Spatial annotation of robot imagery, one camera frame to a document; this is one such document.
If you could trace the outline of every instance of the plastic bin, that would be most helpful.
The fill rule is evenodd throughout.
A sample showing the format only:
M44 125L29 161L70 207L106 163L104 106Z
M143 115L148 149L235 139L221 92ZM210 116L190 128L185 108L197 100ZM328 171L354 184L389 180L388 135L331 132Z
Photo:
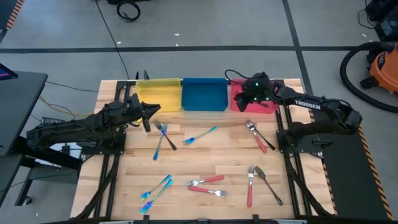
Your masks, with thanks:
M224 78L184 78L182 107L187 111L224 111L228 106L227 87Z
M137 81L140 101L160 104L159 112L181 110L181 79L161 78Z
M238 93L242 92L242 86L238 83L243 83L245 79L242 78L234 78L232 79L231 84L231 110L232 111L239 111L238 106L236 105L236 100L234 100L235 96ZM278 109L278 105L274 104L271 101L262 101L261 105L258 103L250 103L244 112L251 112L251 113L265 113L271 114Z

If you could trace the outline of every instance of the computer monitor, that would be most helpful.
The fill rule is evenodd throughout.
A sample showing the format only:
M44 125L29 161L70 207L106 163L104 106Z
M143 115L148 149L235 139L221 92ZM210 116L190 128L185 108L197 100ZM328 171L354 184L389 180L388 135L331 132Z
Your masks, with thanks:
M18 78L18 75L0 63L0 81Z

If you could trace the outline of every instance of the blue bin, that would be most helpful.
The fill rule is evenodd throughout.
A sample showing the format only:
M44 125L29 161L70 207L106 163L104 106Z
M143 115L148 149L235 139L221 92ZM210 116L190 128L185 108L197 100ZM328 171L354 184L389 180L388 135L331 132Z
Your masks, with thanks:
M184 78L182 107L186 111L224 111L228 106L225 78Z

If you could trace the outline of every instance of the wooden plank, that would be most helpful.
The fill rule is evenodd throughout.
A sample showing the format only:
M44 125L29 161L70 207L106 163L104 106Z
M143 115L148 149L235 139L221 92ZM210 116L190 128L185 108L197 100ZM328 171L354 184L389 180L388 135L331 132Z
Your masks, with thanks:
M303 91L299 79L288 79L285 83L296 91ZM115 80L101 82L95 111L113 101L115 88ZM311 121L305 108L291 106L291 112L294 121ZM158 184L167 174L172 174L174 184L147 213L153 220L242 219L252 218L253 214L259 214L260 218L294 217L282 155L278 150L268 150L267 154L263 154L244 123L251 119L258 130L277 146L275 114L239 113L228 108L225 112L157 113L153 119L169 124L168 136L178 149L173 151L167 141L163 141L159 159L153 161L160 133L155 127L152 127L151 133L146 133L142 127L127 129L126 151L119 163L113 220L141 220L142 215L138 211L145 202L139 200L139 195ZM212 126L219 129L194 144L183 145L184 139ZM101 164L102 156L95 156L83 165L71 217L79 214L95 193ZM283 206L277 204L264 181L255 177L252 207L247 208L247 172L250 164L264 170L269 183L284 201ZM311 155L302 155L302 164L308 188L325 209L333 212L321 161ZM184 186L188 180L221 174L225 176L224 180L201 184L200 187L226 190L229 193L226 198L192 192ZM301 197L299 202L303 211Z

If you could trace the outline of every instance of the red handle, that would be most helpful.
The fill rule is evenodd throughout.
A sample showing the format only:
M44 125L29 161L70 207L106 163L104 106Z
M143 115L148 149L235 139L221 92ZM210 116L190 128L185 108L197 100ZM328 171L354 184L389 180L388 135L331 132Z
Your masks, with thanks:
M257 140L257 143L259 144L259 146L260 146L262 152L263 152L263 153L267 153L267 149L266 149L266 147L264 146L264 144L262 143L262 141L260 140L259 136L256 136L256 140Z
M211 181L216 181L216 180L223 180L224 179L224 175L218 175L215 177L209 177L205 179L205 182L211 182Z
M248 192L248 207L251 207L251 185L249 185L249 192Z
M199 192L206 192L206 193L209 192L209 190L203 189L203 188L200 188L200 187L189 187L188 190L199 191Z

